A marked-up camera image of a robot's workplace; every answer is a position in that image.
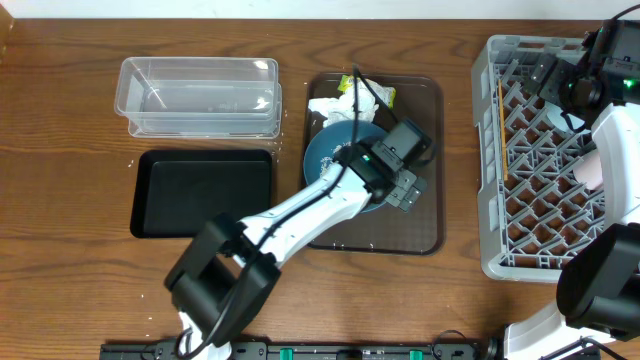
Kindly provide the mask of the dark blue plate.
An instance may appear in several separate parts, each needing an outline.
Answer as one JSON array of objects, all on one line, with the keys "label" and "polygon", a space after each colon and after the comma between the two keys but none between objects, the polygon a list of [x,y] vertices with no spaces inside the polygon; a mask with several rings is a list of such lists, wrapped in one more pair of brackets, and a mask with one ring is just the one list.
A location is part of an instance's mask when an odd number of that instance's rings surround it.
[{"label": "dark blue plate", "polygon": [[325,220],[344,221],[383,206],[385,200],[371,200],[370,194],[364,189],[364,182],[351,172],[342,177],[339,187],[334,188],[343,167],[334,159],[325,175],[320,176],[320,160],[329,155],[336,145],[354,140],[355,137],[361,139],[368,134],[383,137],[385,133],[385,130],[372,123],[342,121],[315,135],[306,148],[303,160],[304,177],[311,189],[303,190],[301,195],[309,198],[319,195],[321,198],[303,214],[314,213]]}]

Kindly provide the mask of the wooden chopstick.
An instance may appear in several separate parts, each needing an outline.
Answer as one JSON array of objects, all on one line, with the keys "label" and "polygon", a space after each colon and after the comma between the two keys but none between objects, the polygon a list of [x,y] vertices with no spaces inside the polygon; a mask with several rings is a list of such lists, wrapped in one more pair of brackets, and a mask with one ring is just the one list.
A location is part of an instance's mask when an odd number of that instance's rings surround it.
[{"label": "wooden chopstick", "polygon": [[498,113],[500,120],[500,136],[501,136],[501,159],[502,159],[502,178],[506,183],[508,180],[509,172],[508,172],[508,152],[507,152],[507,142],[506,142],[506,129],[505,129],[505,113],[504,113],[504,97],[503,97],[503,87],[502,87],[502,79],[498,79]]}]

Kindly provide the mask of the light blue bowl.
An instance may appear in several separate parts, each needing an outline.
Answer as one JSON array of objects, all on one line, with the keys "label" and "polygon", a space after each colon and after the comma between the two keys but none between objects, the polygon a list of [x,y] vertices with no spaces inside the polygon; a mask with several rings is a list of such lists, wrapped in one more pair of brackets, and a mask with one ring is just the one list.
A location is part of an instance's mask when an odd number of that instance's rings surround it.
[{"label": "light blue bowl", "polygon": [[[550,102],[546,102],[544,105],[544,108],[547,110],[547,117],[549,119],[549,121],[556,127],[558,128],[560,131],[562,132],[569,132],[570,128],[567,124],[567,121],[562,117],[561,113],[562,113],[562,109],[558,106],[556,106],[553,103]],[[585,122],[572,115],[572,114],[568,114],[568,118],[571,120],[572,126],[574,128],[579,128],[582,125],[585,124]]]}]

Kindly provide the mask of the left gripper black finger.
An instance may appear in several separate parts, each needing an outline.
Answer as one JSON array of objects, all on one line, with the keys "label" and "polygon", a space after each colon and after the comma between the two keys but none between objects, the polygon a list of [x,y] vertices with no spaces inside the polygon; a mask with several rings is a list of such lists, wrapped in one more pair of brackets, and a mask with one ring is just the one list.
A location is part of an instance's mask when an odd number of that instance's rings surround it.
[{"label": "left gripper black finger", "polygon": [[391,206],[399,208],[400,201],[405,193],[404,186],[417,176],[407,169],[400,169],[394,179],[394,187],[386,196],[385,201]]},{"label": "left gripper black finger", "polygon": [[404,195],[400,201],[399,208],[408,212],[416,203],[418,198],[426,191],[427,182],[422,177],[416,177],[404,186]]}]

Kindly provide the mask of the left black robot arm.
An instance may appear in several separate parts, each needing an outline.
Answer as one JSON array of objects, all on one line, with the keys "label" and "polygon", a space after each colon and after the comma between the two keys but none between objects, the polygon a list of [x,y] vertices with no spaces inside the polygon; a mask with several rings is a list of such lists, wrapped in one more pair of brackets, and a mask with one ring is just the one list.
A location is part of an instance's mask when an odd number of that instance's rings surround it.
[{"label": "left black robot arm", "polygon": [[228,358],[284,263],[371,203],[408,211],[426,189],[414,170],[435,152],[435,142],[405,118],[381,139],[353,137],[322,176],[281,204],[239,221],[220,214],[207,222],[164,280],[183,323],[175,356]]}]

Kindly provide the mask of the white paper napkin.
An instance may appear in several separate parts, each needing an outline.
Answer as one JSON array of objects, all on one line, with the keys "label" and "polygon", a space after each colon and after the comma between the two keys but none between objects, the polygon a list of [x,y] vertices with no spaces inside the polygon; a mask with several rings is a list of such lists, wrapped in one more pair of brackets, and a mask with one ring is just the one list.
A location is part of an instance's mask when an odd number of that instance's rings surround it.
[{"label": "white paper napkin", "polygon": [[376,109],[361,112],[358,110],[358,103],[355,103],[354,107],[350,108],[340,105],[338,98],[315,98],[308,102],[308,109],[311,112],[317,112],[325,118],[322,123],[324,128],[334,123],[354,120],[355,116],[358,116],[359,121],[372,122],[378,108],[379,105]]}]

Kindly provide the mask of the pink plastic cup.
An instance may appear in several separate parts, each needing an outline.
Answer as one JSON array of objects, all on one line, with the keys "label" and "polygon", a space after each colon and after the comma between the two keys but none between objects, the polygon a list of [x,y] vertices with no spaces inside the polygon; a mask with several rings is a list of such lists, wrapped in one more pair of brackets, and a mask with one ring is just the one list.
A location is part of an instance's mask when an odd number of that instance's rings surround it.
[{"label": "pink plastic cup", "polygon": [[598,190],[603,186],[603,173],[600,155],[597,149],[582,157],[582,161],[573,170],[576,180],[588,190]]}]

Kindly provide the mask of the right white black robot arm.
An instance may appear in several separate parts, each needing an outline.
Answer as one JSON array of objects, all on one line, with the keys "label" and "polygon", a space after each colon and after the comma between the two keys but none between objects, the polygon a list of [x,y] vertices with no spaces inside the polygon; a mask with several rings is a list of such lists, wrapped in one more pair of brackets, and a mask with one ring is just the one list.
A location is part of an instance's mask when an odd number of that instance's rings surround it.
[{"label": "right white black robot arm", "polygon": [[509,325],[503,356],[563,359],[639,335],[639,24],[616,15],[586,34],[571,64],[544,55],[524,89],[591,131],[601,168],[605,229],[562,270],[555,300]]}]

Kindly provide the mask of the yellow green snack wrapper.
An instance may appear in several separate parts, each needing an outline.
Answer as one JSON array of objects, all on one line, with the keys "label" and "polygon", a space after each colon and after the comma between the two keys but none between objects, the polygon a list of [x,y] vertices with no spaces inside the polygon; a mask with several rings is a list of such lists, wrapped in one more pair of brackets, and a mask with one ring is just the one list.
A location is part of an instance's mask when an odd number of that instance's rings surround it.
[{"label": "yellow green snack wrapper", "polygon": [[382,86],[370,79],[355,80],[353,75],[343,75],[338,90],[341,93],[338,98],[340,105],[353,108],[358,103],[358,110],[361,112],[376,109],[378,101],[392,108],[397,93],[394,87]]}]

